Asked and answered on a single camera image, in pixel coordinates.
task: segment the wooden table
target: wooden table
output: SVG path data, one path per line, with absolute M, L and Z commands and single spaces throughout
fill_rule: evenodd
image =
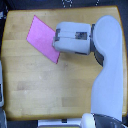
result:
M 117 7 L 10 11 L 2 42 L 5 111 L 10 120 L 75 118 L 90 112 L 91 88 L 102 70 L 89 56 L 61 53 L 54 64 L 26 37 L 36 15 L 54 30 L 61 21 L 93 24 L 104 15 L 121 24 Z M 124 102 L 127 113 L 127 58 L 123 36 Z

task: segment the white plastic casing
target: white plastic casing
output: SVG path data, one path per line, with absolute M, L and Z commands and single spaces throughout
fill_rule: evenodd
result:
M 61 22 L 56 29 L 60 29 L 58 33 L 59 41 L 53 41 L 53 47 L 57 51 L 90 54 L 90 24 Z M 76 32 L 87 32 L 87 40 L 76 39 Z
M 1 84 L 1 96 L 2 96 L 2 101 L 0 101 L 0 107 L 4 105 L 4 96 L 3 96 L 3 76 L 2 76 L 2 64 L 0 61 L 0 84 Z
M 101 17 L 95 24 L 93 41 L 104 62 L 92 87 L 91 113 L 122 121 L 122 31 L 118 21 L 112 16 Z

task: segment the pink cloth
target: pink cloth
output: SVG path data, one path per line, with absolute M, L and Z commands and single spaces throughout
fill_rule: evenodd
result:
M 52 47 L 54 36 L 55 31 L 34 16 L 27 41 L 52 62 L 57 63 L 60 53 Z

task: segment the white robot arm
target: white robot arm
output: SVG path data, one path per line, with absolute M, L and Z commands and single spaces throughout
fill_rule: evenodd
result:
M 122 31 L 118 21 L 103 16 L 92 29 L 89 24 L 62 22 L 56 28 L 53 47 L 85 55 L 95 52 L 103 65 L 92 87 L 91 114 L 83 115 L 82 128 L 123 128 Z

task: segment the pink towel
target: pink towel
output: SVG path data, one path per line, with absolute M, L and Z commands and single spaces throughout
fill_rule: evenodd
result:
M 52 47 L 54 36 L 55 31 L 34 16 L 27 41 L 52 62 L 57 63 L 60 53 Z

